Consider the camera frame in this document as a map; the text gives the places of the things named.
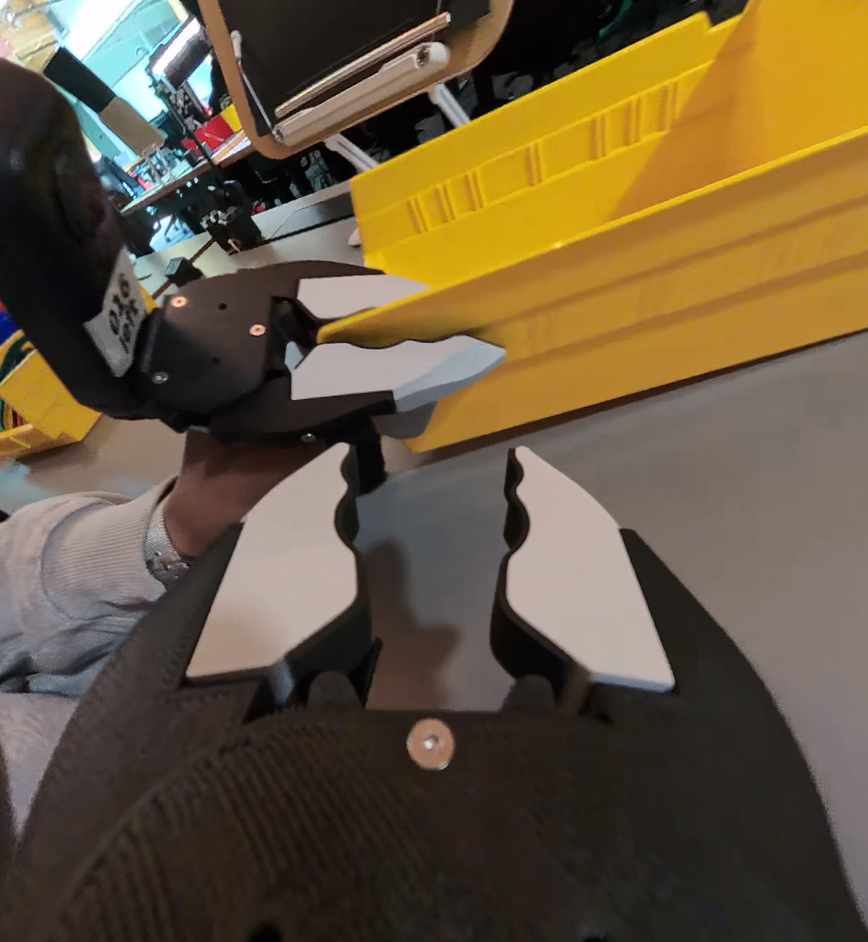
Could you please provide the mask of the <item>yellow plastic bin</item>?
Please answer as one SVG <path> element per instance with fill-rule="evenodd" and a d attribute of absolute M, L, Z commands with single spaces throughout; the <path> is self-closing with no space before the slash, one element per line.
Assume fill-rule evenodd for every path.
<path fill-rule="evenodd" d="M 66 389 L 0 301 L 0 458 L 80 443 L 99 418 Z"/>
<path fill-rule="evenodd" d="M 868 2 L 698 14 L 351 183 L 366 263 L 428 291 L 321 345 L 506 357 L 423 452 L 868 329 Z"/>

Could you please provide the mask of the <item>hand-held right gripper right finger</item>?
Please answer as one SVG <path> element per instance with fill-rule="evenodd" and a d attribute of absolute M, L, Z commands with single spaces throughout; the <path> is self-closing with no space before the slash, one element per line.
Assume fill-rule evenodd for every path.
<path fill-rule="evenodd" d="M 519 445 L 507 454 L 506 553 L 490 649 L 512 678 L 556 696 L 585 685 L 666 693 L 676 678 L 616 519 L 579 484 Z"/>

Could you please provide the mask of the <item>black battery charger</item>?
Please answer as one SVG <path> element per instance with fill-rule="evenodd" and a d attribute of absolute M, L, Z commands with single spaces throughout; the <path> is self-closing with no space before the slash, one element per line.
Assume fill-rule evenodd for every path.
<path fill-rule="evenodd" d="M 215 209 L 202 218 L 205 232 L 226 253 L 245 253 L 262 247 L 265 240 L 247 210 L 242 206 Z"/>

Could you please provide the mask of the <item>person's left hand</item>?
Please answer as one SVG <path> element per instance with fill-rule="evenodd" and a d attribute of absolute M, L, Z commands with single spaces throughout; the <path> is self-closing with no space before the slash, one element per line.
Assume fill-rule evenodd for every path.
<path fill-rule="evenodd" d="M 226 443 L 189 431 L 180 473 L 162 506 L 171 546 L 184 559 L 199 557 L 276 485 L 325 450 L 317 440 Z"/>

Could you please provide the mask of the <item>person's left forearm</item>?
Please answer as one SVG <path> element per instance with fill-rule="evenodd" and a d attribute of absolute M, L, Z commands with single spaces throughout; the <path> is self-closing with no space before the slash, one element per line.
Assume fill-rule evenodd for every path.
<path fill-rule="evenodd" d="M 52 497 L 0 523 L 0 688 L 84 695 L 165 593 L 146 535 L 175 480 L 134 499 Z"/>

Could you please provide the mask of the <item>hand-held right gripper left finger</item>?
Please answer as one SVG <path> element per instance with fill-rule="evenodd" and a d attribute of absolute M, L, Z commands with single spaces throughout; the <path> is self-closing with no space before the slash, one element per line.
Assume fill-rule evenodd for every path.
<path fill-rule="evenodd" d="M 359 672 L 372 631 L 354 547 L 357 490 L 357 456 L 340 443 L 247 514 L 188 681 L 262 677 L 274 698 L 293 698 L 322 672 Z"/>

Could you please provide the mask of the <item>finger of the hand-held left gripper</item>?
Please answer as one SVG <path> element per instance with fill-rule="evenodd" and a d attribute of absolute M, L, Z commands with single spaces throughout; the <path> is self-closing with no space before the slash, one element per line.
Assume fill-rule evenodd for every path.
<path fill-rule="evenodd" d="M 307 316 L 324 324 L 343 320 L 429 290 L 427 285 L 387 274 L 302 279 L 296 300 Z"/>
<path fill-rule="evenodd" d="M 284 362 L 295 401 L 392 394 L 394 412 L 374 424 L 382 435 L 404 441 L 425 433 L 441 400 L 482 380 L 505 356 L 503 347 L 460 335 L 378 348 L 331 343 L 304 350 L 288 342 Z"/>

